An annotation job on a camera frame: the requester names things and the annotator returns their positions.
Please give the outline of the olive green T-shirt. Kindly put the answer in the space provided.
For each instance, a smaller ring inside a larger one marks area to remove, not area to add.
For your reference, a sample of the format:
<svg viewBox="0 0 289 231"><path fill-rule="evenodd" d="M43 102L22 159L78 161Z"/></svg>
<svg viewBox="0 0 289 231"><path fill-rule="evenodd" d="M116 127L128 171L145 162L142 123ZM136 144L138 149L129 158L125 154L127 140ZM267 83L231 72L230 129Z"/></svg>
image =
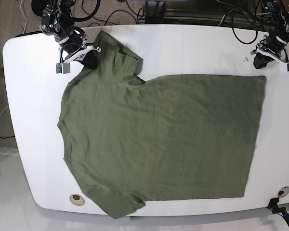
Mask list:
<svg viewBox="0 0 289 231"><path fill-rule="evenodd" d="M104 31L94 44L97 67L68 83L57 124L82 193L115 219L147 201L243 197L266 77L144 81L128 47Z"/></svg>

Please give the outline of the black flat bar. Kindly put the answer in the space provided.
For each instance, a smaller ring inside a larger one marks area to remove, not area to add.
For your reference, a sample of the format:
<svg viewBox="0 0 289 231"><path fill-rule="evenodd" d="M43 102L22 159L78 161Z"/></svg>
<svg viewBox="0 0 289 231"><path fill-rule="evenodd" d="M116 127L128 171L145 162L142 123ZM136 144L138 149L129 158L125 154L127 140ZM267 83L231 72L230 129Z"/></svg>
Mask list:
<svg viewBox="0 0 289 231"><path fill-rule="evenodd" d="M23 37L23 36L29 36L29 35L35 35L35 34L40 34L40 33L42 33L42 32L41 31L28 32L28 33L18 34L15 38Z"/></svg>

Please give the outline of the aluminium frame rail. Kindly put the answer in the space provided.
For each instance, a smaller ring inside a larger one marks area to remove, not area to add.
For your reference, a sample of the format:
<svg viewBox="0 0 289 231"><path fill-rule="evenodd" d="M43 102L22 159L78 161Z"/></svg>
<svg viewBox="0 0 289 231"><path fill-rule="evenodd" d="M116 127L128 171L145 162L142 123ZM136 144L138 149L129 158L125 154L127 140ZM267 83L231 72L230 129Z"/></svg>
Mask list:
<svg viewBox="0 0 289 231"><path fill-rule="evenodd" d="M146 24L217 25L227 8L216 0L142 0Z"/></svg>

